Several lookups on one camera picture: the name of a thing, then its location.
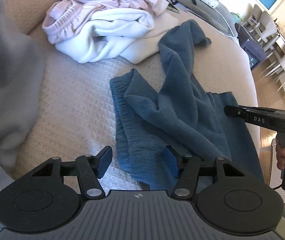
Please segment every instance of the wooden floor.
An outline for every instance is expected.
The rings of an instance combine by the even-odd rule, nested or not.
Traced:
[[[252,71],[252,76],[256,85],[256,92],[258,98],[258,106],[269,107],[285,110],[285,93],[281,89],[279,83],[276,83],[273,78],[264,77],[264,71],[268,66],[268,60],[262,63]],[[269,184],[271,172],[271,141],[275,138],[276,132],[265,128],[260,128],[261,151],[259,153],[259,160],[264,174],[265,182]]]

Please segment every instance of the white towel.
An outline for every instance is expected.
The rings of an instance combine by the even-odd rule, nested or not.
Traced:
[[[178,20],[167,12],[152,19],[138,9],[104,10],[95,12],[78,35],[55,46],[79,63],[121,55],[136,64],[158,52],[158,41],[177,25]]]

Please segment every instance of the blue fabric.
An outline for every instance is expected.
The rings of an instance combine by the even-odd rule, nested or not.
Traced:
[[[210,43],[199,25],[188,20],[158,44],[165,72],[159,93],[136,69],[110,81],[119,165],[153,190],[176,183],[164,164],[167,145],[181,155],[191,153],[207,161],[224,156],[263,179],[244,121],[224,113],[226,105],[237,106],[232,93],[206,93],[192,74],[194,46]]]

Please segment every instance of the gray blanket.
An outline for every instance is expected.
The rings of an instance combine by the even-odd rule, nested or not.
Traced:
[[[0,0],[0,190],[13,181],[6,172],[36,121],[44,68],[38,47],[5,15]]]
[[[196,0],[197,6],[194,5],[191,0],[177,1],[188,7],[193,13],[204,19],[206,22],[208,22],[210,25],[214,26],[218,30],[224,33],[228,33],[230,35],[234,35],[234,37],[238,36],[238,33],[235,29],[235,22],[233,20],[233,17],[230,11],[228,11],[228,9],[223,4],[219,3],[218,7],[215,10],[206,5],[201,0]]]
[[[209,44],[196,21],[188,20],[158,43],[166,76],[159,93],[135,69],[110,81],[118,163],[152,190],[175,185],[164,164],[167,145],[181,155],[194,154],[206,161],[224,156],[263,180],[246,124],[224,113],[225,106],[237,106],[233,94],[206,93],[192,73],[194,46]],[[201,181],[199,189],[210,183]]]

